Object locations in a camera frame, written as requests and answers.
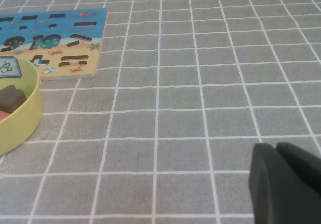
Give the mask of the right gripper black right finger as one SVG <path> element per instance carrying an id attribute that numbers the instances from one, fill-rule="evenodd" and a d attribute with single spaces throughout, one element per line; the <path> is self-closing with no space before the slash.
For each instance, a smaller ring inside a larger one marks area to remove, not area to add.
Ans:
<path id="1" fill-rule="evenodd" d="M 278 142 L 276 149 L 299 178 L 320 193 L 320 158 L 288 142 Z"/>

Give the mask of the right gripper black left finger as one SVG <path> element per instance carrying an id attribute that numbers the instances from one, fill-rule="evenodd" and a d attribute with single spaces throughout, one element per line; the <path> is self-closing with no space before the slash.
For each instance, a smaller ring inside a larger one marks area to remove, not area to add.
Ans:
<path id="1" fill-rule="evenodd" d="M 253 147 L 249 191 L 255 223 L 320 223 L 320 193 L 268 143 Z"/>

